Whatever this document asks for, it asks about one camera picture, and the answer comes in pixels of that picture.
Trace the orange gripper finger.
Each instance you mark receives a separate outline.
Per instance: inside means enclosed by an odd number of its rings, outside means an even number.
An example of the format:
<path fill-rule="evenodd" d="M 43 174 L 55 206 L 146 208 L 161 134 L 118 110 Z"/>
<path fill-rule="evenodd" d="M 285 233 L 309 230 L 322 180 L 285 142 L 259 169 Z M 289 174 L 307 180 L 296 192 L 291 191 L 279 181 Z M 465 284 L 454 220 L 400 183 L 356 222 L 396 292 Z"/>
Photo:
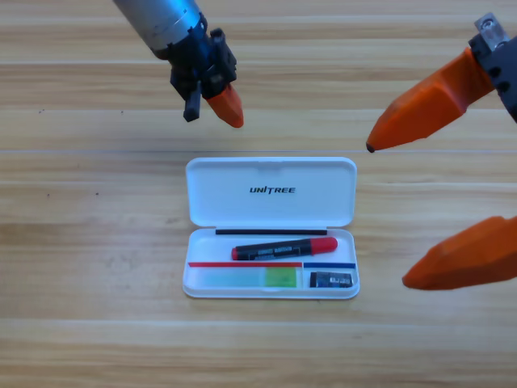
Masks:
<path fill-rule="evenodd" d="M 403 277 L 410 289 L 450 290 L 516 277 L 516 218 L 490 217 L 432 247 Z"/>

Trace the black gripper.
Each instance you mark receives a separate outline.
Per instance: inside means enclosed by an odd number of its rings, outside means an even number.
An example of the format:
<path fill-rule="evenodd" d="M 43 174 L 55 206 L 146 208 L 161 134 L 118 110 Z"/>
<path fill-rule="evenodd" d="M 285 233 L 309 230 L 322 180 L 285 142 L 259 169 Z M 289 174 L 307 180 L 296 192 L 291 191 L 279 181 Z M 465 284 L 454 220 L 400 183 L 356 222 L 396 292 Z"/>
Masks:
<path fill-rule="evenodd" d="M 244 125 L 242 101 L 232 86 L 237 79 L 237 60 L 222 29 L 207 33 L 194 27 L 185 39 L 169 44 L 167 54 L 172 65 L 170 84 L 184 100 L 186 121 L 200 117 L 204 99 L 226 124 L 234 128 Z"/>
<path fill-rule="evenodd" d="M 493 89 L 516 121 L 516 37 L 508 36 L 492 12 L 474 25 L 478 33 L 470 48 L 386 108 L 366 141 L 369 152 L 429 137 Z"/>

